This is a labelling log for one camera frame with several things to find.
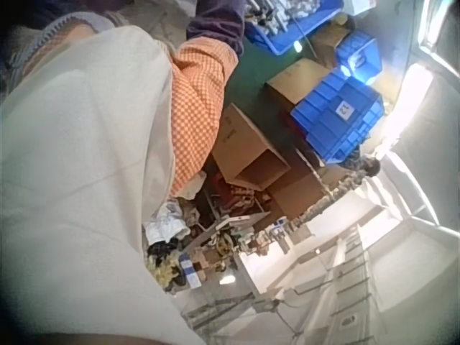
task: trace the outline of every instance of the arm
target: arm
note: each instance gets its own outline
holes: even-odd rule
[[[219,130],[225,85],[242,53],[244,1],[199,0],[188,41],[172,57],[172,194],[203,167]]]

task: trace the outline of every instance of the white cloth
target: white cloth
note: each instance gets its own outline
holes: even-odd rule
[[[61,47],[5,100],[1,288],[30,332],[203,344],[141,250],[173,179],[171,78],[123,27]]]
[[[179,203],[174,198],[163,203],[158,212],[143,225],[149,245],[161,241],[169,243],[173,237],[183,239],[190,233],[190,229],[183,219]]]

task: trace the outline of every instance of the blue plastic crate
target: blue plastic crate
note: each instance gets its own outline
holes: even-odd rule
[[[346,77],[339,70],[333,70],[293,109],[291,115],[304,132],[311,130],[345,82]]]
[[[341,71],[370,85],[382,72],[377,40],[362,31],[352,32],[336,50]]]
[[[326,163],[343,162],[383,116],[381,95],[334,70],[291,112]]]
[[[266,35],[257,25],[246,23],[244,34],[254,45],[269,50],[275,55],[282,55],[293,47],[295,41],[301,40],[321,24],[338,14],[343,8],[342,0],[321,0],[318,11],[306,18],[297,19],[299,27],[294,21],[290,21],[287,32],[280,31],[276,35]]]

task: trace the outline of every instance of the person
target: person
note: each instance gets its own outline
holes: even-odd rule
[[[211,151],[243,28],[244,0],[198,0],[173,53],[138,27],[76,12],[14,55],[0,288],[26,334],[203,344],[148,273],[140,229]]]

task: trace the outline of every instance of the label on crate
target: label on crate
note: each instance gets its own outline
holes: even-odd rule
[[[337,115],[339,115],[342,119],[347,121],[350,116],[353,114],[354,108],[350,106],[347,102],[342,101],[339,104],[339,107],[336,110]]]

